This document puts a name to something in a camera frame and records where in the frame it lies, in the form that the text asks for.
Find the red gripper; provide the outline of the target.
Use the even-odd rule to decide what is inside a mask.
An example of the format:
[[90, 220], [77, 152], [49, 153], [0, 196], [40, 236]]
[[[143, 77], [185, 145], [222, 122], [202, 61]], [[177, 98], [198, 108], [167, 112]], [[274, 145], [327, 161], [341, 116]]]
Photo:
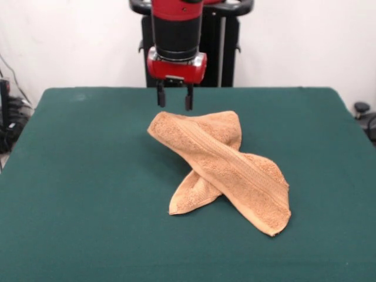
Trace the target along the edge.
[[204, 78], [207, 66], [207, 55], [199, 52], [192, 60], [183, 62], [167, 61], [159, 56], [156, 48], [153, 46], [149, 49], [147, 55], [147, 68], [151, 77], [158, 79], [157, 104], [165, 107], [166, 96], [163, 80], [178, 80], [184, 82], [187, 87], [185, 97], [185, 109], [193, 109], [193, 84], [200, 84]]

